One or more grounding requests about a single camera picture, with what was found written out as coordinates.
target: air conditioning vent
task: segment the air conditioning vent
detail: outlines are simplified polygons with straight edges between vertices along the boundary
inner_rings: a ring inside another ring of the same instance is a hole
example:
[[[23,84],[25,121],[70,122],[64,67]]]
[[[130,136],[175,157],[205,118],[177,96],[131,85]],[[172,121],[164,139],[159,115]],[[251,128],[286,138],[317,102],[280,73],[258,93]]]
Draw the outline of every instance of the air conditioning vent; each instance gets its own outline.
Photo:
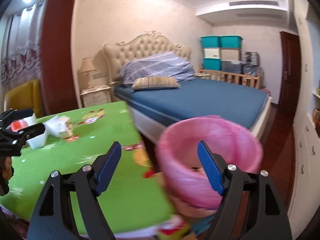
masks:
[[[229,6],[235,5],[274,5],[279,6],[277,1],[239,1],[239,2],[230,2]]]
[[[236,14],[238,17],[269,17],[281,19],[282,15],[279,14],[268,14],[268,13],[239,13]]]

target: teal storage box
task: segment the teal storage box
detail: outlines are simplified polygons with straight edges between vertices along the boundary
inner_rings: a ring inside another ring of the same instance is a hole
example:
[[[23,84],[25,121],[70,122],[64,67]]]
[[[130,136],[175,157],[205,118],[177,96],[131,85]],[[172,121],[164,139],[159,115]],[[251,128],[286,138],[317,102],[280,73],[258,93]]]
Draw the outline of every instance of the teal storage box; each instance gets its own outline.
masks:
[[[220,36],[220,44],[222,48],[238,48],[241,49],[242,38],[237,35]]]
[[[204,58],[204,69],[221,70],[221,59],[218,58]]]
[[[219,36],[204,36],[200,38],[202,48],[219,48]]]

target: human hand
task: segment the human hand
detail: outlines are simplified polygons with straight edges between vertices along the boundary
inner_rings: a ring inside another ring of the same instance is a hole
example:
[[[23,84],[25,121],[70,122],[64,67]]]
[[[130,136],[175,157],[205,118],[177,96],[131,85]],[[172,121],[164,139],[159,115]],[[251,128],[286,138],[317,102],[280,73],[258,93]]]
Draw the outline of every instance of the human hand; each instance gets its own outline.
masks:
[[[6,159],[4,160],[4,170],[2,170],[2,177],[4,177],[4,179],[11,179],[12,177],[12,159],[11,157],[6,157]]]

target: green tablecloth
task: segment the green tablecloth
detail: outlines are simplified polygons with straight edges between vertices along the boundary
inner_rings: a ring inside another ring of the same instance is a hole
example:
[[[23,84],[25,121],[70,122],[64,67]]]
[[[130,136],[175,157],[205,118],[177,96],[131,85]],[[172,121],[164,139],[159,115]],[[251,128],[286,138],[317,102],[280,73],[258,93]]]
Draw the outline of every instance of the green tablecloth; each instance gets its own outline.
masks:
[[[92,164],[98,155],[108,151],[114,141],[121,145],[134,145],[141,140],[126,103],[115,102],[105,105],[77,109],[66,115],[74,124],[90,110],[104,108],[106,117],[91,124],[81,124],[74,128],[74,134],[80,138],[66,142],[49,136],[46,146],[32,150],[28,146],[21,157],[14,157],[12,165],[15,173],[10,180],[10,193],[0,197],[0,205],[14,214],[30,220],[33,208],[44,183],[51,171],[62,174],[77,171],[85,164]],[[41,119],[46,121],[53,116]],[[98,198],[101,209],[114,233],[128,232],[149,227],[170,218],[173,208],[168,203],[155,178],[143,178],[147,167],[137,165],[132,151],[122,151],[122,157],[113,175],[108,190]],[[80,234],[85,228],[75,193],[72,205]]]

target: nightstand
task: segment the nightstand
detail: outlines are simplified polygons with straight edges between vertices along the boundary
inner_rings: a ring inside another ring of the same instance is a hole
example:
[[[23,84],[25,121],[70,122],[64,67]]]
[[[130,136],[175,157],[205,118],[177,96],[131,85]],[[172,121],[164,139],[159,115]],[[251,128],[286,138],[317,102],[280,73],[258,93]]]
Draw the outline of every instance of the nightstand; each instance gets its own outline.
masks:
[[[111,103],[110,86],[94,86],[91,89],[83,89],[81,98],[84,107]]]
[[[193,74],[197,78],[202,78],[202,79],[211,79],[211,74],[205,74],[205,73],[195,73]]]

